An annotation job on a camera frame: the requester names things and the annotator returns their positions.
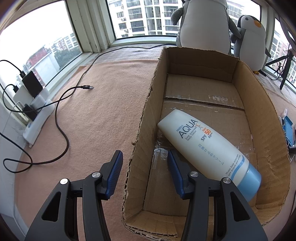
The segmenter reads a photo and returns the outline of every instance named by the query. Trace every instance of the red building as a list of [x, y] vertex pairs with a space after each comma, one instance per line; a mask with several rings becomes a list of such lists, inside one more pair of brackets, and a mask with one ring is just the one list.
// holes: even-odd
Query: red building
[[48, 52], [50, 52], [51, 50], [47, 50], [45, 49], [45, 47], [43, 46], [42, 48], [40, 48], [39, 50], [37, 50], [33, 55], [31, 55], [29, 57], [29, 59], [27, 60], [26, 64], [23, 66], [24, 67], [24, 71], [26, 73], [28, 73], [29, 71], [33, 71], [34, 75], [36, 76], [36, 78], [38, 79], [38, 81], [41, 83], [42, 86], [45, 86], [42, 78], [40, 77], [40, 75], [38, 74], [38, 72], [35, 70], [35, 68], [31, 69], [35, 64], [37, 64], [43, 57], [45, 57]]

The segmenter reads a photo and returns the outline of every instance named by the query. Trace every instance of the white plastic tube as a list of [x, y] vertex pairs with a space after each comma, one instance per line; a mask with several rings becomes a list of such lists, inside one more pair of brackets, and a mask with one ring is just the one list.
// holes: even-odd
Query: white plastic tube
[[261, 184], [260, 173], [249, 160], [208, 125], [180, 110], [158, 123], [173, 146], [207, 178], [230, 178], [250, 201]]

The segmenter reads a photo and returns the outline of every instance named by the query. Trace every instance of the stuffed penguin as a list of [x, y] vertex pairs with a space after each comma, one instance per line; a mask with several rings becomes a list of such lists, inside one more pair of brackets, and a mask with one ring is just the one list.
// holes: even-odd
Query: stuffed penguin
[[183, 7], [173, 12], [172, 24], [176, 25], [181, 17], [178, 47], [231, 54], [229, 30], [237, 38], [241, 37], [227, 14], [226, 0], [185, 0]]
[[250, 69], [258, 74], [265, 61], [265, 54], [269, 57], [265, 46], [265, 28], [258, 19], [249, 15], [243, 15], [237, 23], [241, 38], [231, 34], [231, 42], [234, 43], [234, 56], [245, 62]]

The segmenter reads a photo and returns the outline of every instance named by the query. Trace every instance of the power adapter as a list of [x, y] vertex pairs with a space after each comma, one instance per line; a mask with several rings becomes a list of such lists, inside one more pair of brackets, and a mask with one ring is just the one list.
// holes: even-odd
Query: power adapter
[[37, 80], [33, 71], [27, 73], [22, 79], [22, 82], [33, 98], [35, 98], [43, 90], [42, 85]]

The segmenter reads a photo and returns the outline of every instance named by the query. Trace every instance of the penguin flipper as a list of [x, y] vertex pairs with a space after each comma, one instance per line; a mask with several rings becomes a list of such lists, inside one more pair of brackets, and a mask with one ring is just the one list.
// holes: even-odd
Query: penguin flipper
[[268, 49], [265, 47], [265, 54], [269, 57], [269, 58], [271, 58], [271, 55], [270, 55], [270, 53], [268, 52]]
[[235, 42], [237, 41], [237, 37], [234, 35], [234, 34], [231, 34], [230, 35], [230, 40], [231, 40], [231, 43], [235, 44]]
[[183, 15], [183, 10], [184, 10], [184, 7], [180, 7], [172, 13], [170, 20], [173, 25], [177, 25], [178, 21], [180, 20], [180, 18]]
[[228, 20], [228, 28], [229, 30], [237, 37], [237, 38], [241, 38], [241, 34], [239, 33], [239, 30], [237, 29], [237, 26], [235, 25], [235, 23], [232, 21], [231, 18], [229, 18]]

